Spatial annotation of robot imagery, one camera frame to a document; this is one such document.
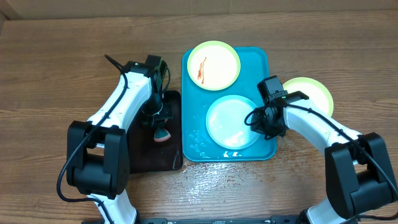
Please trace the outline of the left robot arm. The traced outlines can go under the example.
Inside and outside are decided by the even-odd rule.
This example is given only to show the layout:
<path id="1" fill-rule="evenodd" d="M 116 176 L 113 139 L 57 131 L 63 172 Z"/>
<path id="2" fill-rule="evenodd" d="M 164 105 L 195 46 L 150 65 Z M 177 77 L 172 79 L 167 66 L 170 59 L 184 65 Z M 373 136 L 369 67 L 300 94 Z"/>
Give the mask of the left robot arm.
<path id="1" fill-rule="evenodd" d="M 164 128 L 172 118 L 164 100 L 164 78 L 170 76 L 161 57 L 150 55 L 144 63 L 121 65 L 108 59 L 119 71 L 120 80 L 101 109 L 85 122 L 74 121 L 67 132 L 67 160 L 57 180 L 58 196 L 62 179 L 83 194 L 81 201 L 94 202 L 104 223 L 136 223 L 138 212 L 129 201 L 126 186 L 130 173 L 127 131 L 138 118 L 154 130 L 155 141 L 165 141 Z"/>

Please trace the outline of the light blue plate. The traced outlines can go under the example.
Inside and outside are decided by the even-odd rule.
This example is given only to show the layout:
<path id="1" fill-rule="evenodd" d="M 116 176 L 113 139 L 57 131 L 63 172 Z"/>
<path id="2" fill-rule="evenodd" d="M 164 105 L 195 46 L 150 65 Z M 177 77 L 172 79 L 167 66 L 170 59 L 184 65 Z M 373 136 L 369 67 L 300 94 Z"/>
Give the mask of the light blue plate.
<path id="1" fill-rule="evenodd" d="M 206 114 L 206 129 L 215 143 L 231 150 L 253 145 L 260 134 L 245 125 L 246 116 L 256 108 L 250 99 L 226 95 L 214 101 Z"/>

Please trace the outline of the green and orange sponge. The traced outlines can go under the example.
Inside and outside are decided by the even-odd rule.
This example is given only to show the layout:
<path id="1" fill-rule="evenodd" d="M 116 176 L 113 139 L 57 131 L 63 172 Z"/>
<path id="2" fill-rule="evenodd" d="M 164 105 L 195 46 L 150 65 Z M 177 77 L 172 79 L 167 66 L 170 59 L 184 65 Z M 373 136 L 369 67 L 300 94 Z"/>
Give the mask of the green and orange sponge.
<path id="1" fill-rule="evenodd" d="M 171 138 L 171 134 L 165 128 L 157 128 L 154 133 L 155 142 L 164 142 Z"/>

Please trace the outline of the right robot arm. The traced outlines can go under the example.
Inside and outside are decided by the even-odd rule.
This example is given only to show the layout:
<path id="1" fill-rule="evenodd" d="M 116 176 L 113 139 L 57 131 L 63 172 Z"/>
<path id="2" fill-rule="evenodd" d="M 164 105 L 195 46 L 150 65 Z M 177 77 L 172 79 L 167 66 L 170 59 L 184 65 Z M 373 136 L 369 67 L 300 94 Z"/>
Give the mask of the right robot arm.
<path id="1" fill-rule="evenodd" d="M 325 158 L 327 198 L 291 217 L 291 223 L 358 223 L 391 221 L 397 215 L 368 215 L 397 201 L 397 182 L 386 143 L 376 133 L 361 134 L 320 111 L 301 91 L 262 94 L 264 106 L 244 119 L 266 140 L 290 129 L 310 142 Z"/>

